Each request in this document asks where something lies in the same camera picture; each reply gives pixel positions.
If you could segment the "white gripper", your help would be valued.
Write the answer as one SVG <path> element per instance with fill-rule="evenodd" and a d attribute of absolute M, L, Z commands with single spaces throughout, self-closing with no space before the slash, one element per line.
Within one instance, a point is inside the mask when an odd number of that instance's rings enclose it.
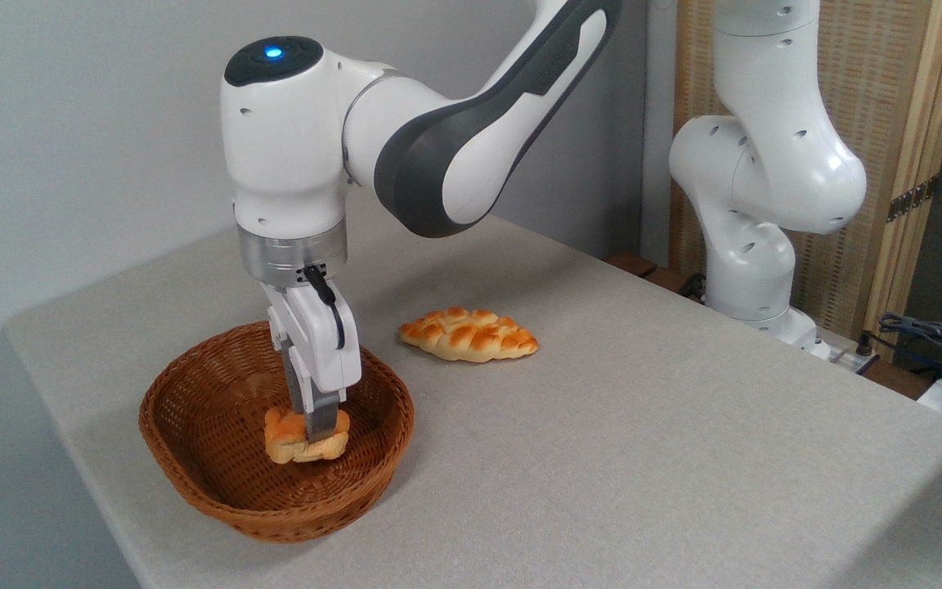
<path fill-rule="evenodd" d="M 272 343 L 283 358 L 293 411 L 304 414 L 309 443 L 336 433 L 345 389 L 361 378 L 354 316 L 334 283 L 326 286 L 335 295 L 333 304 L 322 302 L 311 285 L 262 284 L 271 303 Z"/>

